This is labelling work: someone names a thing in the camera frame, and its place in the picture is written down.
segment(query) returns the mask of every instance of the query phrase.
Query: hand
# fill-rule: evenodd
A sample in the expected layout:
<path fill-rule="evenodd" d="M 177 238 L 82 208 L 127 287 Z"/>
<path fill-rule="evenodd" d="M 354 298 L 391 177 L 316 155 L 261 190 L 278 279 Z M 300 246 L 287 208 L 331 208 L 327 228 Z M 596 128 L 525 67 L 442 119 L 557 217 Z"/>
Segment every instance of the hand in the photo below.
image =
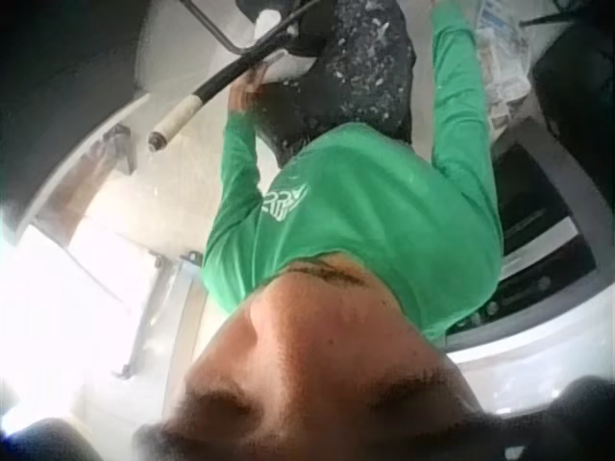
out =
<path fill-rule="evenodd" d="M 261 62 L 233 82 L 229 94 L 229 112 L 246 112 L 250 109 L 267 68 L 268 65 Z"/>

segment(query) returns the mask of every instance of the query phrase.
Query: white floor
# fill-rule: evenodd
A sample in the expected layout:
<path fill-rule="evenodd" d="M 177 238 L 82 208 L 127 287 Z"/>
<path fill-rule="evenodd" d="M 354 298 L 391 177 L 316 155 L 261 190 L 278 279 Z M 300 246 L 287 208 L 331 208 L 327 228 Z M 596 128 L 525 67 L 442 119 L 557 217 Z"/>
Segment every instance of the white floor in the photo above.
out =
<path fill-rule="evenodd" d="M 474 23 L 480 0 L 458 0 Z M 510 0 L 519 15 L 549 12 L 551 0 Z M 418 55 L 412 97 L 414 148 L 429 158 L 432 145 L 433 71 L 428 0 L 400 0 Z M 225 31 L 245 43 L 252 25 L 234 2 L 198 0 L 197 4 L 226 25 Z M 553 26 L 532 30 L 534 56 L 552 39 Z M 176 257 L 202 250 L 218 206 L 218 170 L 226 94 L 209 103 L 161 153 L 150 154 L 145 136 L 183 95 L 233 57 L 216 46 L 209 33 L 177 0 L 157 0 L 142 37 L 137 76 L 150 101 L 126 121 L 133 129 L 138 168 L 131 177 L 114 174 L 88 210 L 88 216 L 154 251 Z M 262 187 L 276 175 L 273 156 L 259 149 Z"/>

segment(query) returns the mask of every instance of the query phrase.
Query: white surface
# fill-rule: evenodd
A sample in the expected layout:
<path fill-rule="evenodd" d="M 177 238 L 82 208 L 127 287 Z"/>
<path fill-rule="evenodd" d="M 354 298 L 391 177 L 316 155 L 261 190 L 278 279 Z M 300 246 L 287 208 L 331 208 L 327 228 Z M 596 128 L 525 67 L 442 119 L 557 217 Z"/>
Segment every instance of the white surface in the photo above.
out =
<path fill-rule="evenodd" d="M 552 401 L 583 376 L 613 379 L 615 289 L 535 328 L 449 357 L 482 407 L 514 413 Z"/>

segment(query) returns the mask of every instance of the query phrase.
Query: hair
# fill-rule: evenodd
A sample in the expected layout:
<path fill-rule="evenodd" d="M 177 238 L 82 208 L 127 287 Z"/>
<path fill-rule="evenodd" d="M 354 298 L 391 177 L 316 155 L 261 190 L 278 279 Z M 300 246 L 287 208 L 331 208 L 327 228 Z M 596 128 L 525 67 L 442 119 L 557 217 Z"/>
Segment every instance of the hair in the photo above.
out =
<path fill-rule="evenodd" d="M 455 460 L 492 461 L 502 458 L 506 448 L 502 420 L 477 415 L 463 424 L 442 432 L 421 436 L 386 440 L 367 447 L 360 459 L 376 460 Z M 142 427 L 134 438 L 139 461 L 241 461 L 254 459 L 283 459 L 275 456 L 273 448 L 214 447 L 211 444 L 188 440 L 169 432 L 164 425 Z"/>

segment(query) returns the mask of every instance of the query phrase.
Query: paint-splattered pants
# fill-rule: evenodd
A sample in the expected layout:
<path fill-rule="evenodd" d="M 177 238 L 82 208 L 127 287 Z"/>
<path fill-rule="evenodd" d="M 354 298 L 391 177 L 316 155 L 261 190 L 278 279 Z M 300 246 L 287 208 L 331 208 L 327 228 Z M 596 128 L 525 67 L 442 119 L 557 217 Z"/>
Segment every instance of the paint-splattered pants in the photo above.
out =
<path fill-rule="evenodd" d="M 258 134 L 281 167 L 348 122 L 410 143 L 415 61 L 396 0 L 338 0 L 331 38 L 309 72 L 263 88 L 255 107 Z"/>

